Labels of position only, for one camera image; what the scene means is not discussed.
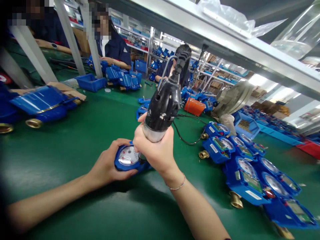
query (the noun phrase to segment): person's hand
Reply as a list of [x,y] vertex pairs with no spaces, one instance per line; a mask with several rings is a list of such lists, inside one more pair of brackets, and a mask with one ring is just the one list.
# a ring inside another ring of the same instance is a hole
[[142,130],[146,116],[147,113],[138,119],[141,124],[134,132],[133,145],[135,150],[147,158],[150,165],[157,170],[168,186],[179,187],[184,176],[173,158],[173,128],[168,128],[160,142],[152,143],[145,137]]
[[119,146],[130,145],[130,140],[119,138],[112,142],[110,147],[103,151],[91,171],[85,175],[84,181],[92,190],[103,187],[113,181],[126,180],[138,172],[137,169],[130,171],[118,171],[114,166],[114,159]]
[[100,59],[102,61],[107,61],[108,65],[112,65],[115,61],[113,58],[109,58],[109,57],[101,57]]
[[52,45],[51,43],[45,41],[45,40],[42,40],[42,39],[35,39],[38,46],[39,47],[42,47],[42,48],[52,48]]

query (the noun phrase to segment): orange container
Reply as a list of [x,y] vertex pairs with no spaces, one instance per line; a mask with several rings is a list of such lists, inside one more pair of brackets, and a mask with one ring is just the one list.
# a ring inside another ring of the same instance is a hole
[[199,117],[205,108],[206,105],[204,103],[201,103],[194,98],[189,98],[184,110]]

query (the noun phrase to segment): electric screwdriver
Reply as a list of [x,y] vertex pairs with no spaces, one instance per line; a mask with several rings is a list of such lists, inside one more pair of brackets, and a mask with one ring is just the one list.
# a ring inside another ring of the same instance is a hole
[[[159,142],[163,138],[181,108],[182,100],[179,79],[184,66],[189,62],[191,53],[183,51],[177,54],[177,56],[172,57],[177,58],[172,75],[161,79],[157,90],[151,98],[147,116],[144,120],[144,135],[153,143]],[[142,154],[139,158],[141,161],[145,160]]]

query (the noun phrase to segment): brass fitting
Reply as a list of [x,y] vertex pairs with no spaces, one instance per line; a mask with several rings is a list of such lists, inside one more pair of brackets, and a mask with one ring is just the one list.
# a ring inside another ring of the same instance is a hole
[[292,235],[291,232],[288,231],[287,228],[285,227],[280,227],[278,226],[278,224],[276,224],[275,222],[273,222],[274,226],[276,227],[279,235],[285,239],[294,239],[294,236]]
[[207,133],[204,133],[201,135],[201,139],[208,139],[209,135]]
[[80,104],[81,104],[81,100],[80,100],[80,99],[75,99],[75,100],[73,100],[73,102],[74,102],[75,104],[77,104],[77,105],[80,105]]
[[201,159],[208,158],[208,157],[209,157],[209,153],[208,153],[206,150],[204,150],[204,151],[202,151],[202,152],[199,152],[199,157],[200,157]]
[[230,191],[229,194],[231,195],[231,205],[235,208],[243,208],[243,203],[241,202],[241,196],[234,191]]
[[26,124],[27,124],[29,127],[32,127],[32,128],[41,128],[43,122],[40,121],[39,119],[31,118],[31,119],[29,119],[29,120],[26,121]]
[[5,134],[13,131],[13,126],[8,123],[0,123],[0,134]]

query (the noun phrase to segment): worker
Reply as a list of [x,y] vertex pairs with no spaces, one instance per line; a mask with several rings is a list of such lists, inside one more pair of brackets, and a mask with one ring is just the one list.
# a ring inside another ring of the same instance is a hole
[[[191,54],[191,48],[189,47],[188,44],[180,45],[177,48],[177,50],[176,50],[174,55],[177,56],[179,53],[182,53],[184,51],[188,51]],[[170,77],[172,75],[172,72],[174,70],[174,67],[176,66],[176,63],[177,63],[177,61],[175,59],[173,59],[170,62],[168,62],[167,70],[164,73],[165,77]],[[186,65],[185,65],[185,67],[183,68],[183,71],[180,74],[180,85],[181,85],[181,88],[184,87],[184,86],[188,86],[189,82],[190,82],[190,72],[188,70],[189,63],[190,63],[190,60],[186,62]],[[160,67],[158,68],[158,70],[156,72],[156,77],[155,77],[157,82],[160,82],[160,80],[162,78],[162,75],[163,75],[163,72],[164,72],[164,69],[166,67],[166,64],[167,64],[167,62],[163,61],[162,64],[160,65]]]
[[[144,122],[146,114],[139,118]],[[173,157],[173,128],[169,127],[158,143],[150,142],[140,124],[134,133],[136,151],[144,154],[150,165],[160,174],[171,190],[195,239],[230,239],[218,215],[205,197],[187,180]],[[130,145],[130,140],[117,139],[108,150],[101,153],[88,174],[55,189],[40,193],[8,206],[8,217],[19,233],[24,233],[38,223],[89,192],[113,181],[125,180],[138,171],[119,172],[114,166],[117,150]]]
[[[39,47],[72,54],[57,12],[53,7],[37,6],[36,0],[31,2],[34,2],[29,8],[31,20],[27,23]],[[81,50],[76,36],[74,37]]]
[[123,38],[117,33],[108,13],[108,8],[102,3],[94,4],[92,11],[92,23],[95,28],[98,53],[101,60],[108,65],[116,65],[120,68],[131,69],[130,49]]

